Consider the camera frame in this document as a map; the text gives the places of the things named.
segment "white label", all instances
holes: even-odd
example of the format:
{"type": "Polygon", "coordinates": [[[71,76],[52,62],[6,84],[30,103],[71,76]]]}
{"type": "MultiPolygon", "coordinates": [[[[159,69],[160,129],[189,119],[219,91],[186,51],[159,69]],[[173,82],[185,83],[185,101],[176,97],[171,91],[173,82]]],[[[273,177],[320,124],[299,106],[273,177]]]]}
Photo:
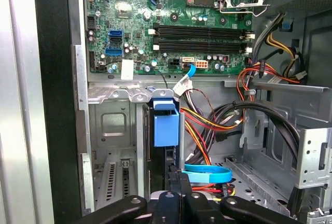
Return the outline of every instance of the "white label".
{"type": "Polygon", "coordinates": [[[282,80],[282,78],[280,78],[280,77],[278,77],[278,76],[273,76],[272,79],[270,79],[270,80],[268,81],[268,83],[278,84],[281,80],[282,80]]]}
{"type": "Polygon", "coordinates": [[[133,80],[134,78],[134,61],[122,60],[121,80],[133,80]]]}
{"type": "Polygon", "coordinates": [[[192,89],[192,81],[187,78],[182,82],[179,81],[173,88],[174,93],[181,96],[185,91],[192,89]]]}

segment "blue sata port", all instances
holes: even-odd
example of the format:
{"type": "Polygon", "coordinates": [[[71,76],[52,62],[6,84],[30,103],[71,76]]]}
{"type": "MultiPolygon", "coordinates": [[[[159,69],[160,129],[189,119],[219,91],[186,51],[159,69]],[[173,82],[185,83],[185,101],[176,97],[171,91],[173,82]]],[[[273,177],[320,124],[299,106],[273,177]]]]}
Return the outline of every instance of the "blue sata port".
{"type": "Polygon", "coordinates": [[[122,31],[109,31],[108,35],[110,37],[122,37],[122,31]]]}
{"type": "Polygon", "coordinates": [[[109,55],[111,57],[119,57],[122,54],[122,49],[105,49],[105,55],[109,55]]]}

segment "sata port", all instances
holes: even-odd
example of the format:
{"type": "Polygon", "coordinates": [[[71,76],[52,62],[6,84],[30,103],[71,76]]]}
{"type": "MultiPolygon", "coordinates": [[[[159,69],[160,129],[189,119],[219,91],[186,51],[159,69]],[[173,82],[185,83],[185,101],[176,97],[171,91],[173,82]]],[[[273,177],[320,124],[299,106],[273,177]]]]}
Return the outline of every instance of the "sata port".
{"type": "Polygon", "coordinates": [[[194,57],[182,57],[182,62],[193,62],[194,57]]]}
{"type": "Polygon", "coordinates": [[[111,37],[109,41],[113,44],[120,44],[122,43],[122,38],[121,37],[111,37]]]}

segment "white connector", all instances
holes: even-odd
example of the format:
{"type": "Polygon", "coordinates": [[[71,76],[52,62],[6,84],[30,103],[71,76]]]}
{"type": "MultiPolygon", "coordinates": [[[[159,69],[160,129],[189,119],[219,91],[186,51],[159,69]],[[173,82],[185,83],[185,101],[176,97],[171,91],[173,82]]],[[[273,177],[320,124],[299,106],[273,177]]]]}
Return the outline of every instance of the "white connector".
{"type": "Polygon", "coordinates": [[[149,35],[155,35],[155,34],[156,34],[156,30],[154,30],[154,29],[148,29],[148,30],[147,30],[147,33],[148,33],[149,35]]]}
{"type": "Polygon", "coordinates": [[[305,78],[308,75],[307,71],[302,71],[298,74],[295,75],[296,79],[298,80],[302,80],[303,78],[305,78]]]}

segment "red wire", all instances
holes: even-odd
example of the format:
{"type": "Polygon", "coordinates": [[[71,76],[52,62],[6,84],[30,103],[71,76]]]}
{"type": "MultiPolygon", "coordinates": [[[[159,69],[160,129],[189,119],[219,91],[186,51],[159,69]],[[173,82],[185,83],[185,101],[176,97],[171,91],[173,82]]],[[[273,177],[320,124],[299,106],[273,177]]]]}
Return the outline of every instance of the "red wire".
{"type": "Polygon", "coordinates": [[[203,126],[203,127],[209,128],[209,129],[211,129],[211,130],[213,130],[213,131],[225,131],[225,130],[226,130],[226,129],[222,129],[222,128],[212,128],[212,127],[210,127],[210,126],[208,126],[208,125],[206,125],[206,124],[204,124],[204,123],[202,123],[202,122],[199,122],[199,120],[195,119],[195,118],[194,118],[193,116],[191,116],[189,113],[187,113],[187,112],[185,112],[185,111],[183,111],[183,110],[181,110],[181,112],[182,112],[182,113],[185,113],[186,117],[188,117],[189,119],[191,119],[192,121],[194,121],[195,123],[197,123],[197,124],[199,124],[199,125],[201,125],[201,126],[203,126]]]}

